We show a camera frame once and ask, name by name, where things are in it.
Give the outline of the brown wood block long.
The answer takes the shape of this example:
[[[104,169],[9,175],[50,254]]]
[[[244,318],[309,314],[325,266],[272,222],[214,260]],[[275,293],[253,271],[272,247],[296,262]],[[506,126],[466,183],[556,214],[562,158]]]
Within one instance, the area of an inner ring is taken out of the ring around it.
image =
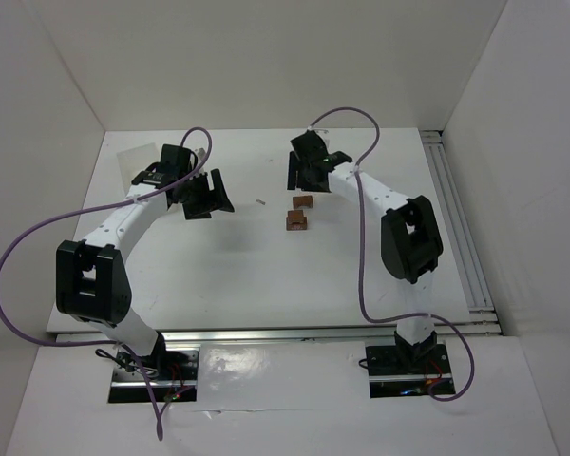
[[[314,207],[314,199],[312,195],[299,195],[294,196],[292,198],[293,202],[293,209],[303,209],[303,208],[313,208]]]

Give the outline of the white cardboard box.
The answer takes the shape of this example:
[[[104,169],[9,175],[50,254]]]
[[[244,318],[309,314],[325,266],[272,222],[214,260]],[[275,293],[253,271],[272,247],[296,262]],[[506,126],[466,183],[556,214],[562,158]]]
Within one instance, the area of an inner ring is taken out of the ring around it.
[[[160,152],[154,143],[118,152],[117,161],[121,173],[123,190],[128,191],[131,182],[151,164],[160,160]]]

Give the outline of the brown wood block notched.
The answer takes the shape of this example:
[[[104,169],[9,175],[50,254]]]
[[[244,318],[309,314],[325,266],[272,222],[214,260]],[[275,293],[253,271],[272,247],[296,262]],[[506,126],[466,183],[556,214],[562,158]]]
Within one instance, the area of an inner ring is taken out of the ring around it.
[[[308,218],[301,209],[290,210],[286,216],[287,231],[305,231],[308,229]]]

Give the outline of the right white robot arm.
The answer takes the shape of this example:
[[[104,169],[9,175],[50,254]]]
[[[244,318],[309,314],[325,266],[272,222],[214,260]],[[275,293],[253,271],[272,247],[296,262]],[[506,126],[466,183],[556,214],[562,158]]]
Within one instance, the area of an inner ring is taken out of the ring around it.
[[[372,324],[394,322],[395,348],[400,363],[410,369],[427,358],[437,343],[428,312],[433,273],[444,251],[431,201],[400,194],[363,171],[347,154],[329,152],[314,130],[291,140],[288,184],[290,190],[334,193],[356,202],[359,208],[359,266],[357,292],[361,314]],[[406,312],[372,318],[365,301],[366,216],[379,219],[380,257],[396,280]]]

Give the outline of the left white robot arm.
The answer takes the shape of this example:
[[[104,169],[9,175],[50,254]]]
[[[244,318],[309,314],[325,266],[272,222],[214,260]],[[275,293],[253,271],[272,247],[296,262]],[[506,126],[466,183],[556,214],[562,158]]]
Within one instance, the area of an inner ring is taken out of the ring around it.
[[[132,179],[123,207],[81,240],[65,240],[56,251],[57,310],[126,345],[153,371],[176,358],[168,353],[163,335],[134,311],[125,264],[151,225],[174,206],[188,220],[233,212],[219,170],[203,169],[207,155],[204,149],[164,145],[160,159]]]

